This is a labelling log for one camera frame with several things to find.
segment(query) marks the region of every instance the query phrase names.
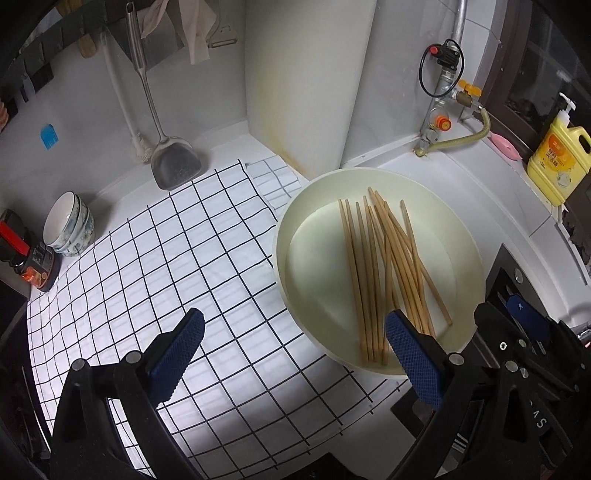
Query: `metal spatula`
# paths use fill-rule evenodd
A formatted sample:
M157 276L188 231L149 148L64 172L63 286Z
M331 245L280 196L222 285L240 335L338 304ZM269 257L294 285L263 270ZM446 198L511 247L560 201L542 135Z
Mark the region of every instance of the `metal spatula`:
M203 164L189 142L179 137L169 137L162 131L158 113L156 113L152 94L150 93L144 48L139 34L138 14L133 2L126 5L126 12L131 60L136 72L139 74L139 78L142 80L152 119L154 119L154 124L160 136L158 145L156 145L150 159L152 174L158 187L162 190L174 190L199 175Z

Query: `cloth towel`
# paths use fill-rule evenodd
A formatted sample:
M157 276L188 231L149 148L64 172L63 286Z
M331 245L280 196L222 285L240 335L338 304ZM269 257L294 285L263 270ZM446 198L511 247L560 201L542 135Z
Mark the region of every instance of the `cloth towel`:
M156 0L148 9L144 17L142 38L147 37L162 20L166 13L168 0ZM216 21L216 14L205 0L178 0L181 12L183 31L187 38L189 59L191 65L209 59L209 51L205 36L211 30Z

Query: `ceramic bowl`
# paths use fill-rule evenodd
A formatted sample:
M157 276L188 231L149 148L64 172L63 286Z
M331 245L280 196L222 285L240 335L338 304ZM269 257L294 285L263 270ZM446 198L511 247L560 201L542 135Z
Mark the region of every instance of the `ceramic bowl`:
M62 247L54 248L57 253L62 255L66 254L67 250L71 247L76 238L80 235L82 227L84 226L84 222L86 221L86 216L88 215L88 207L84 204L84 202L80 199L78 195L76 195L76 199L80 203L80 210L78 212L76 224L74 225L74 230Z
M311 181L284 210L272 261L292 317L328 356L352 369L403 378L404 370L393 352L386 366L365 363L360 355L359 322L338 200L348 199L353 207L355 202L363 205L368 187L383 195L401 223L400 201L404 199L408 206L421 260L453 319L448 327L426 287L437 341L448 353L461 352L476 330L474 310L485 298L480 255L451 208L407 177L358 167Z
M43 242L55 250L64 248L74 232L79 214L80 198L73 192L65 192L47 215Z
M76 257L81 255L84 250L94 241L95 238L95 220L90 209L80 200L80 214L72 236L64 248L58 253L65 257Z

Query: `blue gripper pad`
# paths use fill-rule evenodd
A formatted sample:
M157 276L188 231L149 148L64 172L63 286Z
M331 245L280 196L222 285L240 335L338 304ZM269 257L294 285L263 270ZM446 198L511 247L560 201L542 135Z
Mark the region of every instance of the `blue gripper pad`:
M172 332L160 334L171 335L173 338L168 348L149 371L150 391L148 398L154 407L163 401L170 400L174 389L177 388L178 382L201 344L204 334L205 319L203 313L197 309L190 309Z
M441 375L417 337L409 332L408 329L414 327L402 315L400 310L388 314L386 337L418 397L437 410L443 401Z
M539 340L544 343L550 340L548 320L519 295L509 297L507 311L521 324L531 340Z

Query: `wooden chopstick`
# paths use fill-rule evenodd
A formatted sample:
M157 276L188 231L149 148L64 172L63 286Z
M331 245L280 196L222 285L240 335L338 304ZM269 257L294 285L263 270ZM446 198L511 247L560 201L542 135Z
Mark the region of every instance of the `wooden chopstick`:
M382 228L384 229L384 237L388 238L388 235L386 234L386 229L388 227L384 226L384 224L382 223L382 218L380 217L377 208L376 207L374 207L374 208L376 211L376 216L380 220ZM406 314L407 314L409 320L411 321L411 323L414 325L414 327L418 331L422 331L420 323L417 322L416 309L414 307L414 304L410 301L410 290L408 288L408 285L407 285L405 277L404 277L404 272L402 269L402 262L401 262L401 258L400 258L401 255L397 254L397 250L395 249L395 245L392 244L392 241L389 238L388 238L388 246L390 249L392 264L394 266L394 271L396 273L396 278L398 279L398 286L400 287L400 293L402 294L402 301L404 303L404 308L406 310Z
M375 250L374 225L371 222L371 210L369 209L367 197L363 196L365 206L365 217L368 224L369 254L371 256L371 270L374 284L374 308L372 310L372 335L374 339L374 358L379 361L380 354L384 350L384 317L382 316L382 289L379 283L378 254Z
M365 225L363 223L363 214L359 202L355 202L357 208L357 220L359 222L359 233L361 235L361 247L363 249L363 263L365 266L365 289L363 293L366 300L367 310L365 317L365 334L368 338L368 356L371 361L375 361L376 347L378 344L377 332L374 332L375 318L375 292L374 292L374 272L372 271L371 254L369 253L368 239L365 235Z
M347 255L349 257L349 270L351 273L351 281L353 283L353 299L355 301L355 313L357 314L357 325L359 330L359 344L361 346L361 361L368 363L368 345L365 337L365 320L363 318L363 304L361 300L361 288L359 286L359 277L357 274L357 266L355 264L355 252L353 250L353 233L349 227L349 222L345 216L345 209L343 208L343 201L339 200L340 219L343 222L343 232L345 234L345 244L347 245Z
M427 302L425 301L425 288L423 286L423 274L421 273L420 259L418 257L417 242L414 237L413 225L410 222L408 210L404 204L404 200L400 201L400 209L402 210L402 217L404 218L404 225L407 229L408 238L410 239L411 252L413 254L413 268L415 269L415 281L417 282L418 289L418 301L420 302L420 308L423 309L423 330L428 331L429 335L435 338L435 329L433 328L433 321L429 314Z
M392 258L394 259L394 270L396 272L396 276L398 279L398 285L400 286L400 292L402 293L402 299L404 301L404 307L406 308L406 313L414 327L418 331L422 331L418 313L416 310L416 306L411 298L411 287L408 283L408 278L403 266L403 254L402 254L402 247L400 246L400 241L396 233L394 232L394 227L392 226L391 222L388 219L388 215L385 211L383 201L380 203L376 200L374 191L369 189L369 193L372 196L372 200L374 201L376 215L380 221L382 226L382 230L384 232L384 236L386 236L389 240L390 251L392 253Z
M394 216L394 214L392 212L390 212L389 215L390 215L390 220L392 220L392 223L394 224L394 228L400 233L400 237L402 237L402 239L404 240L406 247L408 249L411 249L410 238L408 238L407 234L404 232L404 230L402 229L402 227L400 226L400 224L396 220L396 217ZM437 290L437 287L435 286L435 283L433 282L431 275L429 275L429 272L425 268L425 265L423 264L423 262L421 261L420 258L419 258L419 262L420 262L420 266L421 266L421 272L423 273L423 277L425 277L425 281L427 282L427 285L429 285L429 289L431 290L431 293L433 294L433 297L435 298L437 305L439 305L439 309L443 313L443 317L445 318L445 321L447 322L447 324L449 326L451 326L453 324L452 317L451 317L451 315L449 315L449 312L445 306L445 303L443 302L441 295L439 295L439 291Z
M353 215L351 214L351 208L349 201L345 200L347 207L347 218L349 219L349 225L351 231L355 231L355 223L353 222ZM368 310L368 298L367 298L367 281L365 280L365 266L363 264L363 250L359 246L357 236L353 236L353 250L355 252L355 264L357 266L357 275L359 277L359 286L361 291L361 305L363 311L363 329L365 331L365 345L367 345L368 361L374 361L374 348L371 344L371 325L369 324L369 310Z
M394 262L392 260L392 252L390 251L390 249L391 249L390 242L388 241L387 236L384 235L384 237L382 238L382 229L380 228L380 224L376 220L376 217L374 216L374 211L372 210L371 207L369 208L369 217L371 218L372 224L374 226L375 236L378 240L379 253L382 256L382 262L384 262L384 267L386 265L389 265L389 268L386 269L386 272L389 274L389 277L390 277L390 282L391 282L390 292L391 293L388 293L388 291L386 291L386 300L387 300L386 305L388 304L388 301L390 301L392 303L392 305L394 306L394 310L398 310L400 308L400 303L398 302L398 296L396 295L396 289L394 288L394 282L392 281L392 265ZM386 308L386 312L384 312L384 314L388 314L388 313L389 313L389 309Z
M386 312L389 313L390 309L388 308L388 303L392 301L392 306L394 309L399 309L400 305L398 305L398 299L396 298L396 292L392 288L392 252L390 250L390 242L388 237L384 235L384 280L385 280L385 295L386 295ZM382 365L388 365L388 360L390 358L390 344L386 340L386 328L384 326L384 348L382 350Z
M402 273L402 282L404 283L404 289L406 289L406 294L408 297L408 302L410 304L411 312L414 315L414 319L416 322L417 330L422 330L422 325L426 325L423 321L423 312L422 309L419 308L418 302L418 291L415 282L413 281L413 274L410 270L410 266L407 264L406 257L403 253L404 247L401 245L401 241L396 233L392 223L389 221L388 212L390 212L390 208L388 206L388 202L385 202L381 196L377 192L374 192L371 188L369 189L369 193L374 199L375 205L378 207L378 215L383 219L382 224L386 226L386 233L389 236L390 243L394 245L392 249L392 253L394 258L400 262L400 270Z

